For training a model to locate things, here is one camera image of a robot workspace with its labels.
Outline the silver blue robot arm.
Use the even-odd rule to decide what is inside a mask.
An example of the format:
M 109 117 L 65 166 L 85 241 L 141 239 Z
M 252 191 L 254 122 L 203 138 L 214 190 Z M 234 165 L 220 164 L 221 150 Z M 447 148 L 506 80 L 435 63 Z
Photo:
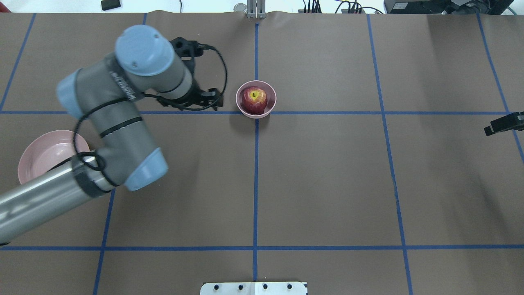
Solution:
M 56 95 L 73 116 L 74 154 L 42 176 L 1 195 L 1 246 L 124 185 L 136 191 L 162 178 L 168 164 L 136 102 L 145 97 L 182 111 L 217 110 L 224 90 L 204 91 L 194 78 L 196 57 L 212 45 L 154 27 L 133 25 L 116 39 L 114 52 L 71 73 Z

